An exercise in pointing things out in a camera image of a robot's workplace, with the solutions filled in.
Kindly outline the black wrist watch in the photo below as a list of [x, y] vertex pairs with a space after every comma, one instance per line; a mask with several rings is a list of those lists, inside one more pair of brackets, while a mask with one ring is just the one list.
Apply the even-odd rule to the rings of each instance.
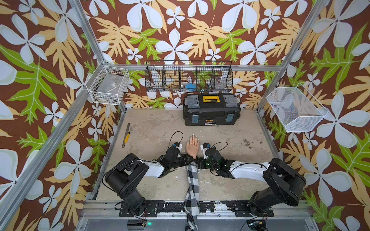
[[184, 157], [184, 165], [185, 166], [188, 166], [188, 165], [191, 165], [191, 164], [195, 164], [196, 166], [198, 166], [198, 164], [199, 164], [198, 157], [192, 157], [188, 154], [183, 155], [183, 157]]

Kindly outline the plaid sleeved mannequin forearm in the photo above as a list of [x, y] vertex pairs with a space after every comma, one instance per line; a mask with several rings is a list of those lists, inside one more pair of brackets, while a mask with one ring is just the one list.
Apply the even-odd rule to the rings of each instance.
[[185, 231], [197, 231], [197, 216], [200, 214], [198, 167], [195, 164], [188, 165], [187, 173], [188, 192], [185, 198], [185, 213], [187, 216], [187, 223], [185, 226]]

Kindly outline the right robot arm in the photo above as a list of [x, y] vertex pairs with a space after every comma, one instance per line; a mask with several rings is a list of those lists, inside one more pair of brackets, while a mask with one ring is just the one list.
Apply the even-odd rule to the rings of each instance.
[[200, 146], [203, 157], [197, 160], [201, 169], [215, 171], [216, 176], [227, 179], [252, 179], [265, 182], [268, 188], [256, 191], [246, 208], [232, 208], [237, 215], [242, 212], [253, 216], [267, 214], [272, 206], [284, 203], [296, 207], [306, 184], [305, 178], [279, 158], [269, 162], [254, 163], [226, 160], [214, 146], [204, 143]]

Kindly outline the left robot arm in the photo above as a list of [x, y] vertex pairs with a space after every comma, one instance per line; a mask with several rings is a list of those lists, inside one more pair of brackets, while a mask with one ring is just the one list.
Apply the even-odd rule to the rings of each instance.
[[164, 155], [152, 161], [128, 154], [104, 174], [102, 184], [123, 200], [120, 209], [123, 217], [141, 217], [148, 213], [151, 205], [136, 189], [144, 177], [162, 178], [193, 161], [193, 157], [182, 154], [181, 149], [182, 145], [176, 142]]

